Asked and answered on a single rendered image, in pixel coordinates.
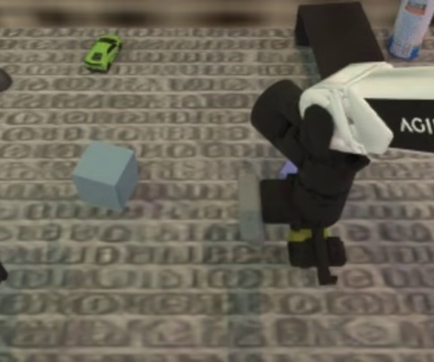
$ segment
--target cylindrical container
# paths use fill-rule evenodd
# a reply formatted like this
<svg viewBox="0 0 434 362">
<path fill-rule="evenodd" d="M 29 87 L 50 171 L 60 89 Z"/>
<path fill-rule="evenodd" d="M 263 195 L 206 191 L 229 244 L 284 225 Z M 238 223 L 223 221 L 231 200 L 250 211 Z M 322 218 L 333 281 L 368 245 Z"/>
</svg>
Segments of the cylindrical container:
<svg viewBox="0 0 434 362">
<path fill-rule="evenodd" d="M 412 60 L 418 56 L 434 14 L 434 0 L 402 0 L 387 48 L 393 57 Z"/>
</svg>

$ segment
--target yellow object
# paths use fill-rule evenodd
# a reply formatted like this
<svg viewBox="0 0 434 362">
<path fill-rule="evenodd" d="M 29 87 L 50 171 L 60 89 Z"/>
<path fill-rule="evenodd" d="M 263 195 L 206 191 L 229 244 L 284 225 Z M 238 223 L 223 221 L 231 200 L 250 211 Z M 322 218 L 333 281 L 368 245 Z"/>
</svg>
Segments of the yellow object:
<svg viewBox="0 0 434 362">
<path fill-rule="evenodd" d="M 301 230 L 289 230 L 289 236 L 287 237 L 287 241 L 294 241 L 297 243 L 300 243 L 302 241 L 306 241 L 307 239 L 310 239 L 313 232 L 311 229 L 301 229 Z M 324 237 L 329 237 L 329 230 L 324 230 Z"/>
</svg>

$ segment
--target car windshield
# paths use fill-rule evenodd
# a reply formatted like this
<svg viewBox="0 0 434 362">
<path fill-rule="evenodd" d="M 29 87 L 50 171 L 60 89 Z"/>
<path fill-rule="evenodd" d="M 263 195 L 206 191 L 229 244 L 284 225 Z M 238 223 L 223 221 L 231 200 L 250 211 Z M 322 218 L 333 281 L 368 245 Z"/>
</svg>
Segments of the car windshield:
<svg viewBox="0 0 434 362">
<path fill-rule="evenodd" d="M 101 53 L 95 53 L 95 54 L 91 57 L 91 60 L 95 60 L 95 61 L 101 60 L 101 59 L 102 59 L 102 55 L 103 55 L 103 54 L 101 54 Z"/>
<path fill-rule="evenodd" d="M 111 45 L 117 43 L 117 41 L 112 39 L 112 38 L 100 38 L 100 39 L 98 39 L 98 41 L 100 41 L 102 43 L 106 43 L 106 44 L 111 44 Z"/>
</svg>

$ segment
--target purple object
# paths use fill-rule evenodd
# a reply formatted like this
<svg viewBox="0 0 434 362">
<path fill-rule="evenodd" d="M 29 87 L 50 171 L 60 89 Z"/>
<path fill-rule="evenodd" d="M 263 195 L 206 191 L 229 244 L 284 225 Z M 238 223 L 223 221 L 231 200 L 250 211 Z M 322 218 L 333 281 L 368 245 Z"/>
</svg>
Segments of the purple object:
<svg viewBox="0 0 434 362">
<path fill-rule="evenodd" d="M 297 172 L 298 172 L 298 168 L 291 161 L 286 161 L 283 168 L 280 169 L 279 178 L 285 179 L 287 175 L 291 173 L 297 173 Z"/>
</svg>

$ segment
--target green toy car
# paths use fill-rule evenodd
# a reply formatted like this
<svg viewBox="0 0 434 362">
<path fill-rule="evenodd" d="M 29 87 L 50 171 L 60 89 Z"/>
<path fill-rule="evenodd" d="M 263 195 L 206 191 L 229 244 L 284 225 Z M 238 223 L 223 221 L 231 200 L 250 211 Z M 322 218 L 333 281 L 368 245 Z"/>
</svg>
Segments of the green toy car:
<svg viewBox="0 0 434 362">
<path fill-rule="evenodd" d="M 117 35 L 100 36 L 84 58 L 85 68 L 106 73 L 120 53 L 121 45 L 121 38 Z"/>
</svg>

